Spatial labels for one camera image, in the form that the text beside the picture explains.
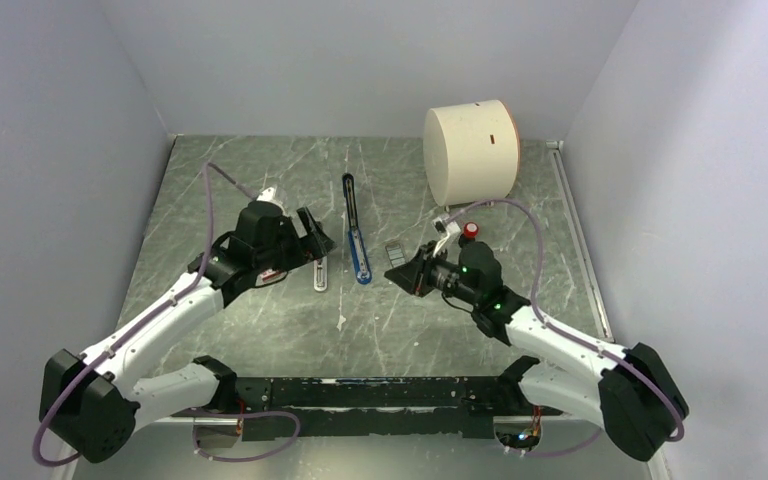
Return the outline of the beige white small stapler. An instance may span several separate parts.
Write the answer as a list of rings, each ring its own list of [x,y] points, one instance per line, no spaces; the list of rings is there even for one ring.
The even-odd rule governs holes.
[[[317,259],[313,263],[313,288],[318,293],[323,293],[328,288],[327,258]]]

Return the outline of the red white staple box sleeve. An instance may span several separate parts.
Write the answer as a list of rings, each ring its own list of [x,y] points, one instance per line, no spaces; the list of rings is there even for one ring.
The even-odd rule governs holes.
[[[287,275],[287,272],[276,271],[272,269],[266,270],[257,276],[254,287],[263,288],[281,282],[287,277]]]

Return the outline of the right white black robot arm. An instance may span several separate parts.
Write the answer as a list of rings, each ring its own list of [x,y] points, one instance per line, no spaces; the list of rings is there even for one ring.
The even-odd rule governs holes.
[[[483,242],[466,245],[455,263],[434,250],[434,243],[421,246],[385,277],[413,296],[438,291],[468,304],[485,336],[527,353],[530,366],[499,389],[508,412],[537,405],[571,414],[641,462],[680,439],[689,407],[652,347],[623,347],[552,318],[505,284],[501,263]]]

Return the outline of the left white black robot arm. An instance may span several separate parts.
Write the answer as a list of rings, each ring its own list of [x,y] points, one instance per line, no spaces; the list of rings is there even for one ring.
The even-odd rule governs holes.
[[[249,290],[278,282],[336,247],[308,208],[294,216],[270,201],[243,208],[234,229],[210,236],[173,286],[124,327],[79,354],[62,349],[46,363],[42,432],[100,463],[163,417],[190,409],[244,412],[237,375],[211,356],[153,378],[148,370],[183,336]]]

